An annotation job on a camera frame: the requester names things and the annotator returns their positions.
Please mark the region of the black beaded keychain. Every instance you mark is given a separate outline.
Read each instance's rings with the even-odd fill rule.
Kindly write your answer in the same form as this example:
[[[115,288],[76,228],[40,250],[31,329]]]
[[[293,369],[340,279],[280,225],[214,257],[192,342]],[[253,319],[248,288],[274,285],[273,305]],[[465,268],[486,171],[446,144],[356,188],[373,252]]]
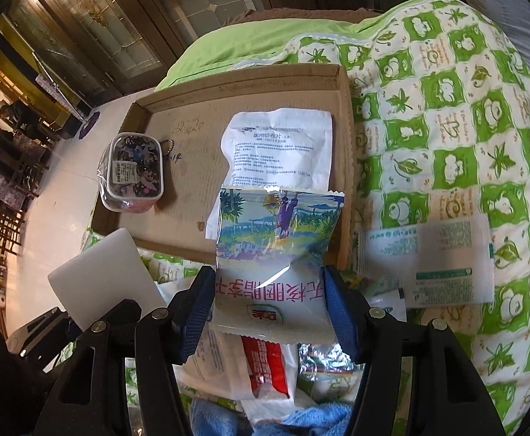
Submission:
[[[172,154],[175,141],[172,139],[165,139],[159,142],[161,144],[162,156],[165,161],[174,161],[176,156]]]

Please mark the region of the white medical gauze packet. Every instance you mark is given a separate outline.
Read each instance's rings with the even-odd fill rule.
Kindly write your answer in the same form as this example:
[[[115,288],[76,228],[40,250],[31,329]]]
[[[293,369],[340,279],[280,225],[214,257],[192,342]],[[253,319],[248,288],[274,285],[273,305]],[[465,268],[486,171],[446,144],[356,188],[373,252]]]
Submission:
[[[328,111],[279,108],[238,112],[222,135],[224,186],[329,189],[333,120]]]

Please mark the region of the blue towel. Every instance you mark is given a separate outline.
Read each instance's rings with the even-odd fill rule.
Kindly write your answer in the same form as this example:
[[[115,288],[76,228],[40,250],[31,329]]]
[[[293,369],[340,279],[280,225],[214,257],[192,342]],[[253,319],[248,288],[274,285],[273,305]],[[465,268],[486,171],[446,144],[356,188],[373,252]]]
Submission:
[[[281,420],[247,418],[209,400],[192,400],[189,421],[193,435],[345,435],[352,416],[348,404],[320,404],[294,411]]]

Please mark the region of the dried fruit snack bag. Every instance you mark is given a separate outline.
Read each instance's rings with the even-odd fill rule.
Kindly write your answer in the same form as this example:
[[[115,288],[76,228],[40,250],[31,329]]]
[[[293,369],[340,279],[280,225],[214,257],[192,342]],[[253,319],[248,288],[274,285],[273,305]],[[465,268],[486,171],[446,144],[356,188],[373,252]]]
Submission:
[[[344,205],[342,192],[222,187],[213,329],[332,343],[321,269]]]

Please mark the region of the shallow cardboard box tray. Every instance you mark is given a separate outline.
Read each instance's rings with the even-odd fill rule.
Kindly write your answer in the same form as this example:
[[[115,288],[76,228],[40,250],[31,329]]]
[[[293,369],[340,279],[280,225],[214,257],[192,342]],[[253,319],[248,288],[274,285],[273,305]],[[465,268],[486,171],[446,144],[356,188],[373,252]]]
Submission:
[[[345,205],[325,260],[345,269],[352,248],[355,142],[349,80],[339,65],[288,64],[235,70],[133,102],[122,131],[173,140],[165,166],[164,194],[157,205],[142,214],[114,213],[98,202],[90,227],[100,235],[125,227],[142,248],[212,264],[215,243],[206,239],[205,229],[228,170],[221,151],[222,134],[238,112],[282,107],[319,109],[332,115],[330,187],[345,194]]]

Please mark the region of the clear crumpled plastic bag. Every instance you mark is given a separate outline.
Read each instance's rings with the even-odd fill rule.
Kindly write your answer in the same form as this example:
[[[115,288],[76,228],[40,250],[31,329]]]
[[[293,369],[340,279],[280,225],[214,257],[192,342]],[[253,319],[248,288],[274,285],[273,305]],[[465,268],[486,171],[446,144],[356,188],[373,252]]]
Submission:
[[[346,389],[359,379],[360,367],[352,362],[338,343],[301,343],[298,358],[300,387]]]

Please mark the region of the wooden glass door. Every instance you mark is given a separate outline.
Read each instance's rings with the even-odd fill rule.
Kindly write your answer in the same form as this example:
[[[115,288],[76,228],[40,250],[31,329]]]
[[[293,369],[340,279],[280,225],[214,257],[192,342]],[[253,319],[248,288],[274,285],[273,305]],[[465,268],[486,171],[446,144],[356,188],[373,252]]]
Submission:
[[[13,0],[9,22],[91,104],[157,84],[198,40],[269,0]]]

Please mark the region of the red label wet wipe packet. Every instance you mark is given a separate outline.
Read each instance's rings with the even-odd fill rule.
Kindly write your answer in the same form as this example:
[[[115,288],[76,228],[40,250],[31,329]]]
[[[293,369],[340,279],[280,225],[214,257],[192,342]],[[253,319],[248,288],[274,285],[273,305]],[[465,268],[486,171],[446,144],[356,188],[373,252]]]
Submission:
[[[298,380],[298,348],[204,329],[177,381],[229,400],[289,400]]]

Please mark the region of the green white flat sachet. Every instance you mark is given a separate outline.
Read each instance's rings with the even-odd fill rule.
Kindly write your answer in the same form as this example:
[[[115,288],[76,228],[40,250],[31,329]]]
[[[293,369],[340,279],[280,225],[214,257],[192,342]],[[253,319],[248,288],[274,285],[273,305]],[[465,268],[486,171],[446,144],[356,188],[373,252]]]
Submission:
[[[376,229],[359,236],[359,274],[420,309],[489,303],[494,265],[486,215]]]

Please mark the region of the green frog pattern quilt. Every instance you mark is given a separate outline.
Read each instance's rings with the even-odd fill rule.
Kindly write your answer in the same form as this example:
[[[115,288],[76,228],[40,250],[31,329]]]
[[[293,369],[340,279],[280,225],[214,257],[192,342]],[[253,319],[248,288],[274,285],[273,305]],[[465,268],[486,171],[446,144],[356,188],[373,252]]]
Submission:
[[[356,224],[386,229],[484,214],[489,303],[445,319],[508,434],[530,423],[530,58],[458,0],[412,0],[357,23],[248,18],[196,40],[161,88],[227,70],[337,64],[351,86]]]

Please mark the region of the white foam pad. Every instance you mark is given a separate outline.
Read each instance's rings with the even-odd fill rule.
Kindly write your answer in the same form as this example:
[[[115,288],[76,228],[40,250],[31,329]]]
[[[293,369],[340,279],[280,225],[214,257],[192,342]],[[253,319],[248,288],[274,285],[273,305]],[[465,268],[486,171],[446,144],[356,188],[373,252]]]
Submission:
[[[165,301],[127,229],[117,229],[48,276],[57,298],[85,331],[124,299],[145,316]]]

